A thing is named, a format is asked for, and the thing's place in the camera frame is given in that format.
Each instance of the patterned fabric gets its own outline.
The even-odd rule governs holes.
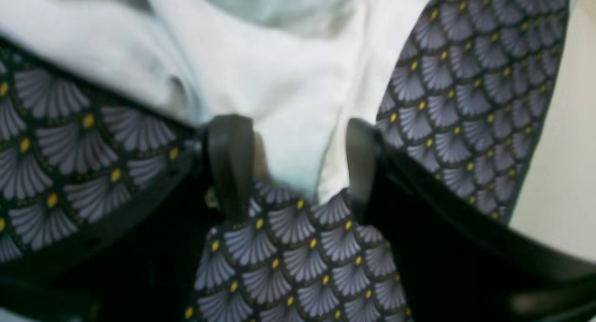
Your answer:
[[[0,263],[117,211],[188,134],[0,43]]]
[[[379,128],[457,195],[507,221],[567,16],[568,0],[432,0],[402,51]],[[117,211],[176,165],[187,136],[0,45],[0,263]],[[348,199],[343,191],[315,207],[255,182],[251,220],[206,238],[185,319],[411,320],[389,243],[354,222]]]
[[[432,0],[378,126],[455,194],[506,222],[553,94],[568,0]]]
[[[568,0],[432,0],[402,50],[378,127],[455,194],[507,222],[567,20]],[[251,223],[209,235],[188,320],[411,320],[389,243],[355,224],[347,192],[309,207],[256,186]]]

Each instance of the yellow dot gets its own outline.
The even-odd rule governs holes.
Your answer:
[[[118,180],[120,180],[122,175],[122,172],[120,171],[120,169],[114,169],[111,174],[110,174],[110,180],[111,182],[118,182]]]
[[[28,138],[25,138],[21,141],[20,148],[22,153],[27,152],[30,147],[31,141]]]
[[[217,252],[219,250],[219,240],[216,240],[211,244],[211,252]]]
[[[179,156],[179,154],[180,154],[180,150],[177,147],[172,148],[170,150],[170,160],[176,160],[176,158]]]
[[[95,125],[95,117],[92,114],[88,114],[83,118],[83,128],[86,130],[91,129]]]
[[[53,208],[58,204],[58,195],[52,193],[50,194],[46,201],[45,201],[46,205],[48,208]]]
[[[188,308],[187,311],[184,313],[184,318],[186,318],[187,320],[189,320],[192,317],[192,308]]]
[[[439,10],[437,8],[435,8],[431,13],[430,13],[430,20],[433,21],[434,19],[437,18],[437,16],[439,15]]]
[[[217,208],[217,196],[215,196],[215,188],[209,187],[205,193],[205,205],[208,208]]]
[[[4,82],[2,82],[2,84],[0,84],[0,96],[6,95],[7,92],[8,92],[8,83],[6,81],[4,81]]]

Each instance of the light blue fabric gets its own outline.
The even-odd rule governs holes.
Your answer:
[[[230,14],[308,37],[338,34],[356,11],[354,0],[209,0]]]
[[[21,316],[14,315],[5,309],[0,308],[0,321],[2,322],[36,322],[34,320],[28,320]]]

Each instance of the beige wall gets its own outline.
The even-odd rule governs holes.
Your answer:
[[[575,0],[543,136],[512,226],[596,261],[596,0]]]

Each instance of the white cloth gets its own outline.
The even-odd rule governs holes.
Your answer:
[[[428,0],[353,0],[336,34],[255,25],[207,0],[0,0],[0,34],[66,70],[198,125],[253,118],[276,182],[327,201],[348,185],[345,127],[374,122]]]
[[[19,315],[15,315],[6,309],[0,308],[0,321],[2,322],[34,322]]]
[[[332,37],[354,14],[354,0],[208,0],[237,18],[305,37]]]

